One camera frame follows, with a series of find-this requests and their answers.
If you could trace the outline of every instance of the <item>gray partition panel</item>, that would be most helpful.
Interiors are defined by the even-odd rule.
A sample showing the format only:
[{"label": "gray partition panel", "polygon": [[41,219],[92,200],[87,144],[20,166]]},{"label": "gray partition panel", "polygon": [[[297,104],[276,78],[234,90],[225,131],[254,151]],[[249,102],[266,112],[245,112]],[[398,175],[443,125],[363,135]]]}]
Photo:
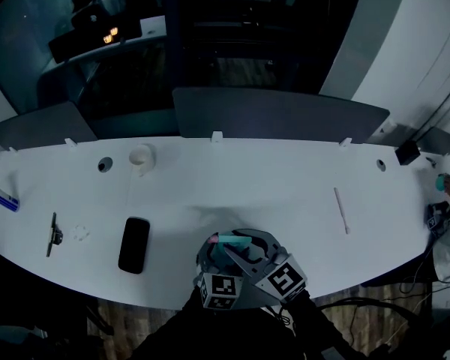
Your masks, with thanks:
[{"label": "gray partition panel", "polygon": [[417,146],[421,152],[435,153],[437,155],[450,154],[450,133],[432,127],[419,140]]},{"label": "gray partition panel", "polygon": [[177,88],[173,91],[183,137],[316,140],[346,137],[362,144],[386,120],[383,108],[335,97],[250,88]]},{"label": "gray partition panel", "polygon": [[65,144],[66,138],[76,143],[97,140],[73,103],[49,106],[0,123],[3,149],[55,146]]}]

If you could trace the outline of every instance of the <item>wooden floor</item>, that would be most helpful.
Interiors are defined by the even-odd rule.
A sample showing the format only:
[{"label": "wooden floor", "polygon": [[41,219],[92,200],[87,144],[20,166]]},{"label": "wooden floor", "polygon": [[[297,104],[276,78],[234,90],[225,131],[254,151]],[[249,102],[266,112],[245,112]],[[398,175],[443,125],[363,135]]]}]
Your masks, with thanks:
[{"label": "wooden floor", "polygon": [[[416,284],[415,289],[409,295],[422,293],[425,293],[425,285]],[[351,296],[382,300],[405,295],[399,291],[397,284],[376,288],[354,286],[331,295],[316,298],[314,301],[316,305],[325,305]],[[413,311],[423,298],[424,296],[421,295],[398,299],[393,301],[393,303]],[[106,336],[88,322],[88,334],[99,335],[104,340],[103,350],[100,352],[101,360],[128,359],[133,349],[137,348],[147,335],[156,332],[175,314],[173,310],[134,307],[106,300],[99,300],[99,305],[102,316],[115,329],[114,336]],[[415,312],[418,314],[424,305],[425,303],[421,303]],[[368,355],[379,345],[388,341],[405,322],[405,319],[397,313],[388,308],[378,307],[360,307],[356,311],[355,319],[353,319],[355,309],[356,307],[353,306],[333,307],[324,310],[324,313],[334,323],[335,327],[342,332],[345,340],[349,341],[349,343],[353,342],[353,347],[365,355]],[[354,340],[350,334],[350,323],[352,320]],[[407,325],[403,326],[398,334],[394,336],[391,341],[392,348],[395,348],[401,342],[406,330]]]}]

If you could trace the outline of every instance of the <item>black box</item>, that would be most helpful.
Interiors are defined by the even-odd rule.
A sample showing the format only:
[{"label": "black box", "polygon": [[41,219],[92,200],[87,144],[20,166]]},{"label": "black box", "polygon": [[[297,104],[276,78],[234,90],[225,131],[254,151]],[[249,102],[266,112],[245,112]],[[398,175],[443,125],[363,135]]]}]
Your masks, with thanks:
[{"label": "black box", "polygon": [[395,151],[400,165],[408,165],[420,156],[419,147],[413,140],[407,140]]}]

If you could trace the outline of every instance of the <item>blue marker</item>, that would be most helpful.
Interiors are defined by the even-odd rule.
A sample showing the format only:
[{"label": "blue marker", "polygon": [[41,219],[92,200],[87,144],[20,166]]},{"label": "blue marker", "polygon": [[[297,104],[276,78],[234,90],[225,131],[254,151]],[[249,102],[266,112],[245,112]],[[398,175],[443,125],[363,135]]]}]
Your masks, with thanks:
[{"label": "blue marker", "polygon": [[6,209],[10,209],[12,212],[18,212],[20,209],[20,201],[14,197],[7,195],[0,189],[0,205]]}]

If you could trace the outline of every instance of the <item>small white object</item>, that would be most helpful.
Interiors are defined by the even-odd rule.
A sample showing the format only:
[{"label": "small white object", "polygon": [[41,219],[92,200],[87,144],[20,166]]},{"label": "small white object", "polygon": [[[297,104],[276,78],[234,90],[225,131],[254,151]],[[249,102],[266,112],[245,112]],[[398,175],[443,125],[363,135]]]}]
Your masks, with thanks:
[{"label": "small white object", "polygon": [[69,139],[68,137],[67,139],[65,139],[65,143],[72,149],[75,149],[77,147],[77,143],[74,142],[72,139]]},{"label": "small white object", "polygon": [[220,143],[224,139],[224,133],[221,130],[214,130],[211,134],[212,143]]},{"label": "small white object", "polygon": [[352,142],[352,138],[351,137],[346,137],[345,139],[343,139],[342,141],[340,141],[338,143],[338,146],[340,146],[340,148],[345,149],[347,146],[350,145],[351,142]]},{"label": "small white object", "polygon": [[152,149],[145,144],[137,145],[130,155],[128,160],[133,165],[133,168],[138,172],[138,176],[143,176],[150,172],[155,167],[155,158]]},{"label": "small white object", "polygon": [[340,200],[340,194],[338,193],[338,189],[337,188],[333,188],[333,190],[335,191],[335,196],[337,197],[338,208],[340,209],[340,213],[342,215],[343,224],[345,225],[345,233],[347,235],[349,235],[350,234],[350,228],[348,227],[347,221],[345,220],[345,211],[344,211],[344,206],[342,205],[342,202]]}]

